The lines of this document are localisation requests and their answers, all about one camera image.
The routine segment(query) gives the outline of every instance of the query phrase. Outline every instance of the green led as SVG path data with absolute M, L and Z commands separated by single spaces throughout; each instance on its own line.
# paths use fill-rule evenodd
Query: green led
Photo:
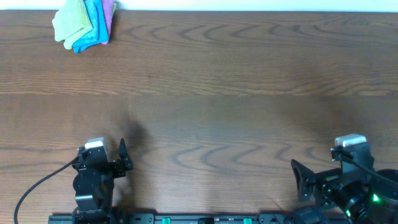
M 373 195 L 373 202 L 380 202 L 380 199 L 377 195 Z

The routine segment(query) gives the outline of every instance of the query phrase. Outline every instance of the wooden tabletop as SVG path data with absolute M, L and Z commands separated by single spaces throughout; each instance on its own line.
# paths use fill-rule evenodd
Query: wooden tabletop
M 290 160 L 338 167 L 337 136 L 397 168 L 398 14 L 116 11 L 111 42 L 54 41 L 55 11 L 0 13 L 0 223 L 90 138 L 134 163 L 114 205 L 159 213 L 299 207 Z M 71 167 L 20 223 L 76 207 Z

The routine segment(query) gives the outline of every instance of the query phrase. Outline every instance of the white backdrop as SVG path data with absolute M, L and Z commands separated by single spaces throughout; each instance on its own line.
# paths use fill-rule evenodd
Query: white backdrop
M 0 0 L 0 9 L 59 9 L 65 0 Z M 398 0 L 117 0 L 120 9 L 398 12 Z

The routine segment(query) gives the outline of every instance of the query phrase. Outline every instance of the stack of cloths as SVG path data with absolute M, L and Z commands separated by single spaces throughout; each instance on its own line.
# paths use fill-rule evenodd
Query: stack of cloths
M 65 40 L 63 46 L 75 53 L 107 44 L 115 8 L 113 0 L 67 0 L 52 21 L 55 40 Z

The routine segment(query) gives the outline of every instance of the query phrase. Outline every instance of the black cable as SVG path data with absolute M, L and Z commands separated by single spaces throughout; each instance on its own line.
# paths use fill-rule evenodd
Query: black cable
M 363 171 L 365 171 L 366 173 L 368 173 L 369 175 L 371 175 L 371 176 L 373 176 L 373 177 L 375 177 L 375 178 L 377 178 L 377 179 L 379 179 L 379 180 L 385 182 L 386 184 L 389 184 L 389 185 L 391 185 L 391 186 L 393 186 L 393 187 L 398 188 L 398 183 L 397 183 L 397 182 L 395 182 L 395 181 L 393 181 L 393 180 L 390 180 L 390 179 L 388 179 L 387 177 L 383 177 L 382 175 L 378 174 L 377 172 L 374 172 L 373 170 L 371 170 L 371 169 L 369 169 L 369 168 L 363 166 L 362 164 L 359 164 L 359 163 L 357 163 L 356 161 L 352 160 L 350 157 L 345 156 L 345 155 L 342 155 L 341 158 L 342 158 L 342 160 L 343 160 L 344 162 L 348 162 L 348 163 L 350 163 L 350 164 L 353 164 L 353 165 L 355 165 L 356 167 L 358 167 L 358 168 L 360 168 L 361 170 L 363 170 Z
M 35 189 L 39 184 L 41 184 L 42 182 L 44 182 L 44 181 L 47 180 L 48 178 L 54 176 L 55 174 L 58 174 L 59 172 L 63 171 L 63 170 L 66 169 L 68 166 L 72 165 L 73 162 L 74 162 L 76 159 L 77 159 L 77 157 L 74 158 L 72 161 L 70 161 L 70 162 L 69 162 L 68 164 L 66 164 L 65 166 L 59 168 L 59 170 L 56 170 L 56 171 L 53 172 L 52 174 L 50 174 L 50 175 L 44 177 L 43 179 L 39 180 L 36 184 L 34 184 L 33 186 L 31 186 L 30 189 L 27 190 L 27 191 L 23 194 L 23 196 L 21 197 L 21 199 L 19 199 L 19 202 L 18 202 L 17 206 L 15 207 L 15 211 L 14 211 L 14 224 L 18 224 L 18 210 L 19 210 L 19 207 L 21 206 L 22 202 L 23 202 L 24 199 L 26 198 L 26 196 L 27 196 L 31 191 L 33 191 L 33 189 Z

